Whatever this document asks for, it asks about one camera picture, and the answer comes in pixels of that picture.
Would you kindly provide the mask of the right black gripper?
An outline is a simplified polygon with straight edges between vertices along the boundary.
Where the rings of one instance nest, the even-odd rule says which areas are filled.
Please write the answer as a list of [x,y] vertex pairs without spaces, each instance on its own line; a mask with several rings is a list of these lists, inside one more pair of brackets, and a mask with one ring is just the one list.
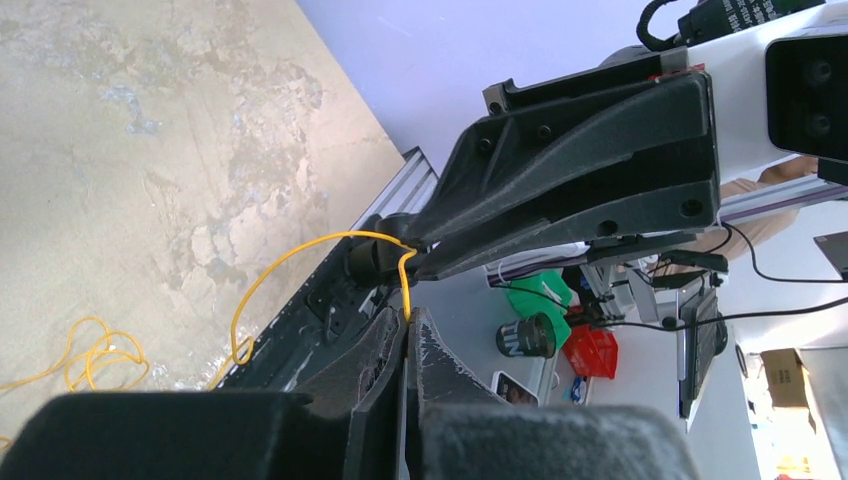
[[690,231],[719,206],[710,78],[685,49],[624,49],[600,66],[483,90],[491,116],[459,137],[404,241],[416,277],[449,278],[571,242]]

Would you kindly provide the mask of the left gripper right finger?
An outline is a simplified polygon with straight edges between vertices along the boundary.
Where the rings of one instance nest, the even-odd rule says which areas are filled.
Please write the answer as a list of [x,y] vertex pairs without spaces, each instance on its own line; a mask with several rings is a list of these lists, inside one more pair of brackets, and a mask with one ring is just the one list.
[[682,435],[638,406],[512,405],[447,347],[426,308],[413,310],[409,354],[415,375],[423,479],[696,479]]

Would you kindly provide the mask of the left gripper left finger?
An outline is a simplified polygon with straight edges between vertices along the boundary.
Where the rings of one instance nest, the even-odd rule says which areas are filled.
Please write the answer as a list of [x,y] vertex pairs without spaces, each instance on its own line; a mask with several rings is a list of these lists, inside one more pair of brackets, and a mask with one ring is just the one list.
[[407,329],[390,311],[289,392],[82,393],[25,425],[5,479],[390,479]]

